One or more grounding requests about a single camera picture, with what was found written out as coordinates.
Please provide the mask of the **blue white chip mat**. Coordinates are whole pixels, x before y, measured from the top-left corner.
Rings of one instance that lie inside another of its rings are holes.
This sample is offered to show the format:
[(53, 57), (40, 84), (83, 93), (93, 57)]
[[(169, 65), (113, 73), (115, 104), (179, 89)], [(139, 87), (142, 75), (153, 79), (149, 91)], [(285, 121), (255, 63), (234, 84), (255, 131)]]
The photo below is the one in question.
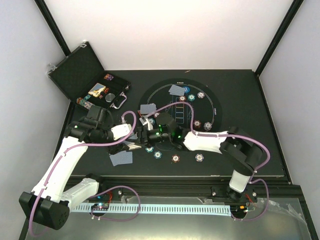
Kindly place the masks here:
[(200, 92), (197, 93), (197, 97), (198, 97), (199, 99), (203, 99), (203, 98), (205, 97), (205, 94), (200, 91)]
[(203, 128), (206, 130), (206, 131), (209, 131), (212, 129), (212, 124), (210, 122), (205, 122), (204, 125), (203, 125)]

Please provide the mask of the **blue white poker chip stack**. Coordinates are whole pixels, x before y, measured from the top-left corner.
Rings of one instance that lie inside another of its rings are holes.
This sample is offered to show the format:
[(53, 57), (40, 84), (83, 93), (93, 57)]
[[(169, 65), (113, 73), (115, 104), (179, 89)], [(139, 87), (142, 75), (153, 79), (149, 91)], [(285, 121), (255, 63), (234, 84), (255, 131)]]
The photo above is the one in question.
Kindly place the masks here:
[(195, 159), (197, 162), (202, 162), (204, 160), (204, 156), (202, 154), (197, 154)]

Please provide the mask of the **single green poker chip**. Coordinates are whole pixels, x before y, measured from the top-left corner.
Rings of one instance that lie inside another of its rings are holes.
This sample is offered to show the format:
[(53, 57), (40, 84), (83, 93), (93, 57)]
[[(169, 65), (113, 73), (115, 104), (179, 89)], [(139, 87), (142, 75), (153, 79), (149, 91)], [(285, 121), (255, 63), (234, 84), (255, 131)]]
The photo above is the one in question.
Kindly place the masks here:
[(148, 153), (152, 153), (154, 151), (154, 148), (153, 147), (146, 147), (145, 150)]

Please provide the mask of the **blue white chip mat top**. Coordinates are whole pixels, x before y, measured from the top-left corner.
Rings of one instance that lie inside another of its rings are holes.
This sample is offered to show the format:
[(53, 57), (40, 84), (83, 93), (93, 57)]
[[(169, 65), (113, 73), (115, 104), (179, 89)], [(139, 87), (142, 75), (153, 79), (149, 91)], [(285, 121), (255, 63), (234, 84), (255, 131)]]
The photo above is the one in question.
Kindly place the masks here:
[(198, 97), (199, 99), (203, 99), (203, 98), (205, 97), (205, 94), (200, 91), (200, 92), (197, 93), (197, 97)]

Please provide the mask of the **brown poker chip stack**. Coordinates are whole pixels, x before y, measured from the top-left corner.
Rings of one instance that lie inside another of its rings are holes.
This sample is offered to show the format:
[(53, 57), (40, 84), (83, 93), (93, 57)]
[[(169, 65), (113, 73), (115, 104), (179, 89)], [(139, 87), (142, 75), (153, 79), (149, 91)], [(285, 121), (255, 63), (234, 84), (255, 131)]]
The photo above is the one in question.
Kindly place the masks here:
[(171, 158), (172, 162), (178, 163), (180, 161), (180, 156), (177, 154), (174, 154)]

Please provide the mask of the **blue patterned card deck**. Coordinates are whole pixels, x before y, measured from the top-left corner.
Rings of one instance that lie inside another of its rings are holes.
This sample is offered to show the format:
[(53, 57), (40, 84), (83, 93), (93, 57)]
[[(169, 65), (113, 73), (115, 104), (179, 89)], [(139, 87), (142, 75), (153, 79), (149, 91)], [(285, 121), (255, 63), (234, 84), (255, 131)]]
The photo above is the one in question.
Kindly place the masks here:
[(137, 139), (138, 139), (137, 135), (136, 134), (132, 134), (130, 137), (128, 137), (122, 143), (125, 144), (130, 151), (137, 150), (137, 149), (141, 148), (141, 146), (136, 143)]

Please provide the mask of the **chips row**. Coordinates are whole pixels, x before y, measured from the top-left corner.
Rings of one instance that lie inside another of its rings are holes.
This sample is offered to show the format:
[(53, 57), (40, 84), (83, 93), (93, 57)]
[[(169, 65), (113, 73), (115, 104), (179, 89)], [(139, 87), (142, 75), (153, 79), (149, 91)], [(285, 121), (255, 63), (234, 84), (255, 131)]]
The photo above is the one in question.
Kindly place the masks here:
[(76, 103), (88, 110), (94, 105), (93, 103), (81, 97), (76, 99)]

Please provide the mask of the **blue round button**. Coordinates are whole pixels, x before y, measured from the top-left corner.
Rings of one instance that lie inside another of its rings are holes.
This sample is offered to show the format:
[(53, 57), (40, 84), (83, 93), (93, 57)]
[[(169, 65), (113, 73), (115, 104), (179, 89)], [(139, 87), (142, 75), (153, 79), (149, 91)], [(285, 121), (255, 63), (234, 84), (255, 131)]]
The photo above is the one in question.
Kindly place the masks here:
[(188, 94), (188, 93), (190, 92), (190, 88), (189, 88), (188, 86), (185, 86), (185, 87), (184, 87), (184, 92), (185, 92), (186, 94)]

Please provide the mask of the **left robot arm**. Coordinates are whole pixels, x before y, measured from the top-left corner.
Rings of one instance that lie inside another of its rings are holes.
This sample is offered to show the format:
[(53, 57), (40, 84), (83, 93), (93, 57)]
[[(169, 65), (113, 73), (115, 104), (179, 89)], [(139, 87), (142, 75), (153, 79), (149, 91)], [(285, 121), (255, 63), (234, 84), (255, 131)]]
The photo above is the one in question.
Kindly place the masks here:
[(31, 192), (23, 192), (19, 204), (28, 219), (28, 230), (33, 223), (53, 230), (61, 229), (70, 212), (83, 201), (103, 199), (108, 192), (101, 177), (89, 174), (80, 183), (65, 190), (68, 179), (89, 147), (106, 147), (121, 151), (137, 124), (133, 111), (121, 116), (121, 123), (111, 128), (105, 125), (109, 110), (93, 105), (87, 115), (69, 124), (60, 149), (42, 179)]

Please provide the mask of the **card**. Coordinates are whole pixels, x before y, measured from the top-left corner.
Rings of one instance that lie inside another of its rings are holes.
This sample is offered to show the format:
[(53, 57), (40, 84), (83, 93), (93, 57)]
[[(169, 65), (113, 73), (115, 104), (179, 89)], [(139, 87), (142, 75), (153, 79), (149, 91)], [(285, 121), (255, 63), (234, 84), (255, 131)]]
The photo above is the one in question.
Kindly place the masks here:
[(183, 87), (174, 88), (171, 93), (176, 96), (183, 96), (185, 94), (185, 89)]
[(141, 115), (147, 115), (155, 112), (156, 110), (157, 110), (157, 106), (155, 103), (141, 104), (139, 112)]
[(112, 165), (128, 165), (133, 163), (133, 153), (128, 151), (121, 151), (117, 154), (109, 155)]

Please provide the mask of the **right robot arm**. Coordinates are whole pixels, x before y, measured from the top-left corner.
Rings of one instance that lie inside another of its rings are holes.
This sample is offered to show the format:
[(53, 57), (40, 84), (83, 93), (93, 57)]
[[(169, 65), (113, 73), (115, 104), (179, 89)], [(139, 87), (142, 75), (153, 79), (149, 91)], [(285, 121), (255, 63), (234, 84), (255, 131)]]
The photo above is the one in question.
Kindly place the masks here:
[(201, 132), (178, 126), (168, 113), (160, 113), (155, 123), (140, 117), (141, 127), (137, 129), (136, 143), (153, 147), (168, 142), (181, 151), (205, 151), (222, 154), (233, 166), (233, 172), (226, 190), (232, 202), (240, 201), (246, 195), (246, 187), (252, 182), (256, 171), (271, 158), (270, 151), (259, 141), (252, 139), (240, 129), (224, 132)]

